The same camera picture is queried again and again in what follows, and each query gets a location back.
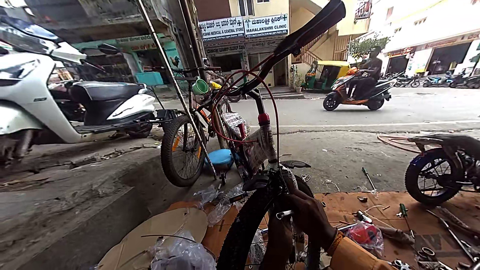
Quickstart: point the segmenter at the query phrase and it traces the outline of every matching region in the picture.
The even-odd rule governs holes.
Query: hand
[[[298,189],[293,194],[283,195],[285,207],[293,210],[293,222],[308,235],[317,246],[328,249],[335,237],[335,228],[328,222],[320,201],[307,196]]]

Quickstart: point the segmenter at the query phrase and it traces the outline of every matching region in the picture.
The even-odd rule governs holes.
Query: shirt
[[[377,68],[377,72],[369,74],[369,77],[372,77],[373,79],[378,81],[378,79],[380,79],[380,70],[382,69],[382,60],[380,60],[378,58],[370,58],[363,65],[362,68],[363,69],[369,69],[369,70]]]
[[[386,261],[370,254],[348,237],[344,237],[336,247],[330,261],[330,268],[332,270],[395,270]]]

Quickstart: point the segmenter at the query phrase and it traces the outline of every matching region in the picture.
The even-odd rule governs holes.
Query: orange scooter
[[[332,86],[332,92],[327,94],[324,99],[325,110],[335,110],[340,104],[366,105],[370,110],[380,109],[385,99],[388,101],[392,97],[388,90],[396,83],[396,78],[389,80],[379,80],[375,87],[370,90],[370,97],[359,100],[347,100],[348,81],[355,77],[359,69],[353,67],[349,69],[346,76],[340,77]]]

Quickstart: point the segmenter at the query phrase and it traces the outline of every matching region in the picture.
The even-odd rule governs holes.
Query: orange sleeve
[[[344,237],[338,244],[330,261],[332,270],[396,270],[352,240]]]

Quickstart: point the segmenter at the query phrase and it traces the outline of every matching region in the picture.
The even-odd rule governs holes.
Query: scooter seat
[[[84,104],[89,101],[129,99],[142,88],[142,84],[82,81],[73,84],[69,93],[74,101]]]
[[[390,80],[378,80],[378,82],[377,82],[377,84],[375,84],[375,86],[381,85],[382,83],[386,83],[388,81],[390,81]]]

